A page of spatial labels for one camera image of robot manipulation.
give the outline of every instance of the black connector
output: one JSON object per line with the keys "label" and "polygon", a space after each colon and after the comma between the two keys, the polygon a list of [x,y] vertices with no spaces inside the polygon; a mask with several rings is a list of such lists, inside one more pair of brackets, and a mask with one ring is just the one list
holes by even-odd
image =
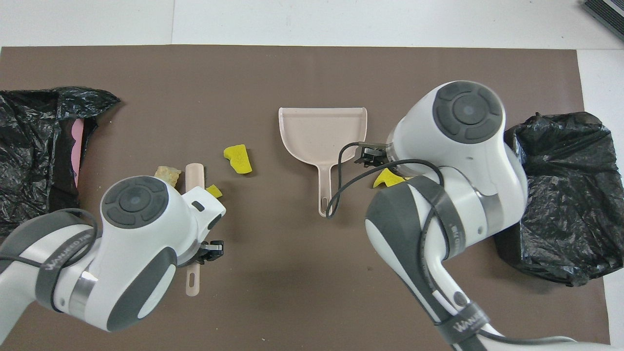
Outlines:
{"label": "black connector", "polygon": [[355,160],[357,164],[364,164],[364,168],[369,166],[377,167],[385,163],[388,163],[388,157],[386,156],[387,144],[367,144],[360,143],[362,147],[359,159]]}
{"label": "black connector", "polygon": [[178,267],[185,267],[194,263],[204,264],[205,262],[214,261],[221,256],[223,256],[223,240],[204,241],[199,247],[199,250],[197,250],[195,256],[185,263],[178,265]]}

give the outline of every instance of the white floor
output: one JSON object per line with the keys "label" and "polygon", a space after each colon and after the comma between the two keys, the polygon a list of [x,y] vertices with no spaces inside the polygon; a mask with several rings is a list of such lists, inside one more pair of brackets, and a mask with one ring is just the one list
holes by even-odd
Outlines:
{"label": "white floor", "polygon": [[[624,155],[624,41],[580,3],[0,0],[0,48],[252,44],[578,49],[585,109],[613,131],[616,150]],[[624,270],[605,277],[605,292],[612,344],[624,347]]]}

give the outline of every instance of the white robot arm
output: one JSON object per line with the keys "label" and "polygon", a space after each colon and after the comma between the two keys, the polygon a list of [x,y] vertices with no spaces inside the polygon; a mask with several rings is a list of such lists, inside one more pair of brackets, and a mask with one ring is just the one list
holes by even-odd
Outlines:
{"label": "white robot arm", "polygon": [[424,159],[439,170],[397,166],[413,178],[373,199],[365,220],[371,243],[454,350],[618,350],[565,337],[506,338],[443,268],[524,213],[527,180],[503,142],[504,126],[500,99],[481,84],[450,82],[423,97],[390,134],[387,157]]}
{"label": "white robot arm", "polygon": [[223,242],[204,238],[225,208],[200,187],[180,195],[154,177],[119,181],[100,203],[101,237],[73,211],[31,219],[0,246],[0,344],[35,300],[103,330],[129,327],[176,267],[223,254]]}

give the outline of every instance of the black cable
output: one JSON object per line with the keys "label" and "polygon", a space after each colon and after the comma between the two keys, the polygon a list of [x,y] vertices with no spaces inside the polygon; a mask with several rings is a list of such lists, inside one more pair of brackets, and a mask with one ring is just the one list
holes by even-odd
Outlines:
{"label": "black cable", "polygon": [[0,255],[0,261],[5,261],[5,260],[6,261],[22,262],[23,264],[32,265],[32,266],[35,266],[37,268],[41,267],[41,263],[39,263],[37,261],[25,259],[24,257],[21,257],[21,256]]}
{"label": "black cable", "polygon": [[539,339],[515,339],[515,338],[508,338],[508,337],[504,337],[501,335],[496,335],[496,334],[492,334],[488,331],[485,331],[483,329],[480,329],[477,332],[479,335],[486,337],[488,339],[494,340],[494,341],[498,341],[498,342],[502,342],[504,344],[511,344],[511,345],[548,345],[548,344],[556,344],[556,343],[564,343],[564,342],[576,342],[574,339],[572,338],[568,338],[568,337],[545,337],[545,338],[539,338]]}
{"label": "black cable", "polygon": [[334,208],[331,211],[331,213],[329,213],[329,210],[332,208],[332,205],[333,205],[334,202],[338,203],[338,201],[340,200],[341,193],[346,188],[348,188],[351,184],[353,184],[353,183],[357,182],[358,180],[360,180],[360,179],[362,179],[362,178],[364,178],[366,176],[369,176],[369,175],[371,175],[371,174],[373,174],[375,172],[379,172],[382,169],[398,166],[399,164],[422,164],[424,166],[427,166],[427,167],[431,168],[436,173],[436,175],[438,176],[440,185],[444,187],[444,176],[442,175],[442,172],[440,172],[438,167],[436,165],[434,165],[433,163],[429,162],[429,161],[419,160],[419,159],[405,159],[405,160],[388,162],[386,164],[383,164],[381,166],[377,166],[377,167],[375,167],[375,168],[373,168],[373,169],[371,169],[369,171],[366,171],[366,172],[356,176],[355,178],[349,180],[349,182],[347,182],[345,185],[342,185],[342,181],[341,181],[342,174],[339,174],[339,176],[338,176],[338,184],[341,185],[341,186],[336,191],[334,196],[332,196],[331,200],[329,201],[329,204],[327,204],[326,218],[330,219],[330,218],[334,217],[334,215],[336,214],[336,210],[338,209],[338,206],[334,206]]}
{"label": "black cable", "polygon": [[[343,153],[346,151],[346,149],[349,149],[350,147],[359,146],[360,143],[361,142],[359,141],[350,142],[349,144],[346,144],[338,153],[338,188],[339,189],[343,186]],[[332,214],[331,214],[332,216],[334,216],[333,214],[336,213],[336,209],[338,209],[339,202],[340,202],[340,195],[336,199],[336,204],[334,205],[334,211],[332,211]],[[325,212],[326,214],[327,212],[329,212],[329,204]]]}
{"label": "black cable", "polygon": [[[93,236],[91,238],[90,241],[88,241],[88,243],[85,245],[84,249],[82,250],[81,253],[73,256],[71,259],[69,259],[67,262],[65,262],[65,264],[62,266],[63,268],[68,267],[76,262],[78,262],[81,258],[83,258],[86,254],[89,253],[89,251],[91,250],[91,248],[93,248],[93,245],[95,244],[95,240],[97,239],[98,233],[99,233],[99,227],[97,225],[97,221],[95,220],[95,217],[82,209],[61,209],[61,210],[57,210],[55,212],[67,212],[73,215],[76,214],[80,214],[83,215],[85,217],[87,217],[88,219],[91,220],[92,222],[92,227],[93,227]],[[33,267],[37,267],[40,268],[41,267],[41,263],[37,262],[35,260],[31,260],[31,259],[27,259],[21,256],[15,256],[15,255],[0,255],[0,260],[9,260],[9,261],[15,261],[15,262],[22,262],[23,264],[27,264],[27,265],[31,265]]]}
{"label": "black cable", "polygon": [[81,258],[83,258],[86,254],[89,253],[89,251],[91,251],[91,248],[93,248],[93,245],[95,245],[95,240],[97,239],[97,234],[99,231],[98,225],[97,225],[97,221],[95,220],[95,217],[89,213],[88,211],[85,211],[83,209],[61,209],[55,212],[67,212],[73,215],[76,214],[80,214],[83,215],[85,217],[87,217],[88,219],[91,220],[92,223],[92,227],[93,227],[93,236],[91,237],[91,240],[85,245],[84,249],[82,250],[82,252],[80,252],[79,254],[76,254],[75,256],[73,256],[71,259],[69,259],[67,262],[65,262],[65,264],[62,266],[63,268],[68,267],[78,261],[80,261]]}
{"label": "black cable", "polygon": [[432,202],[430,202],[429,205],[431,206],[431,209],[429,210],[429,213],[427,214],[427,219],[425,220],[425,223],[422,226],[421,235],[420,235],[420,237],[418,239],[418,242],[416,243],[416,246],[417,246],[417,250],[419,251],[419,255],[417,255],[417,257],[421,258],[419,266],[423,267],[423,270],[422,270],[423,276],[424,276],[425,280],[427,281],[427,284],[428,284],[429,288],[431,289],[431,291],[436,291],[436,290],[441,290],[441,289],[438,286],[438,284],[436,283],[436,281],[429,274],[429,266],[427,265],[427,260],[425,258],[425,239],[427,237],[427,233],[429,232],[429,226],[431,225],[431,222],[432,222],[434,217],[437,218],[438,224],[440,225],[440,230],[442,231],[442,234],[444,235],[444,237],[447,238],[448,235],[446,234],[446,231],[444,229],[444,225],[442,224],[442,221],[440,220],[440,216],[437,214],[437,210],[434,207],[434,204]]}

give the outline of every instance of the dustpan handle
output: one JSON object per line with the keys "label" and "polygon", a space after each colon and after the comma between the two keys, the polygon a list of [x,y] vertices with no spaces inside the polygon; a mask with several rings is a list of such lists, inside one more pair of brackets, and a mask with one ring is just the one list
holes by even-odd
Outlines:
{"label": "dustpan handle", "polygon": [[318,166],[318,213],[325,217],[331,199],[331,166]]}

